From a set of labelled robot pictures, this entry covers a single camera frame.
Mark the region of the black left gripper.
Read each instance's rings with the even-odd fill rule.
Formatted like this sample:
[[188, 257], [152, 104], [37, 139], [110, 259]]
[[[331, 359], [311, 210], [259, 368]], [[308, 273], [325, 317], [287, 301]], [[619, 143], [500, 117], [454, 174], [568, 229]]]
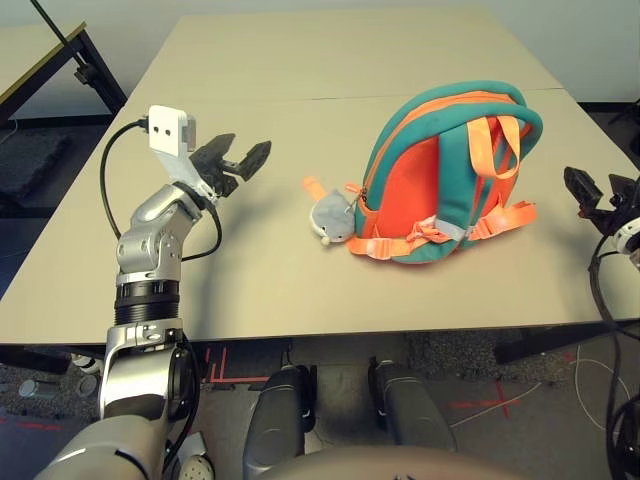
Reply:
[[[236, 178], [222, 168], [224, 155], [229, 151], [234, 139], [234, 133], [217, 135], [191, 154], [191, 162], [200, 177], [218, 197], [227, 198], [238, 187]], [[249, 181], [265, 164], [271, 146], [270, 141], [255, 144], [236, 165], [236, 175], [244, 181]]]

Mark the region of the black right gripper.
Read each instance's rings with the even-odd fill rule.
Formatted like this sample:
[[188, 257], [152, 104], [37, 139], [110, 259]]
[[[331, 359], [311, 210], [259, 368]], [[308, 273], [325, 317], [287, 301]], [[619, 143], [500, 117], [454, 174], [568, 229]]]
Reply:
[[613, 236], [639, 218], [639, 179], [617, 174], [608, 178], [612, 189], [609, 202], [614, 210], [597, 208], [602, 192], [586, 171], [565, 167], [563, 172], [565, 186], [579, 205], [579, 216], [589, 220], [603, 236]]

